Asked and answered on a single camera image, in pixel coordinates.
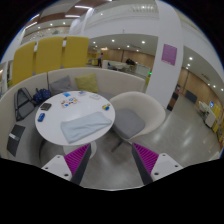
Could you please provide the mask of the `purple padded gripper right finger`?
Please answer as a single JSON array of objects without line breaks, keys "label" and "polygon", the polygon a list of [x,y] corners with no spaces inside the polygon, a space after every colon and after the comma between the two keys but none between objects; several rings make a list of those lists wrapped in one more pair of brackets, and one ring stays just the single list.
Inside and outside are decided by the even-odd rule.
[{"label": "purple padded gripper right finger", "polygon": [[144,185],[182,169],[168,154],[157,154],[137,143],[132,144],[132,155]]}]

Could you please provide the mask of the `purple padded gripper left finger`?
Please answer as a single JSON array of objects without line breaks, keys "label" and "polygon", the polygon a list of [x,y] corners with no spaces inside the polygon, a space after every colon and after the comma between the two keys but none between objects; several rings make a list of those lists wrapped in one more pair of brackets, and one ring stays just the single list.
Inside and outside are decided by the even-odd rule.
[{"label": "purple padded gripper left finger", "polygon": [[62,156],[56,155],[42,169],[76,185],[81,183],[91,155],[91,145],[86,144]]}]

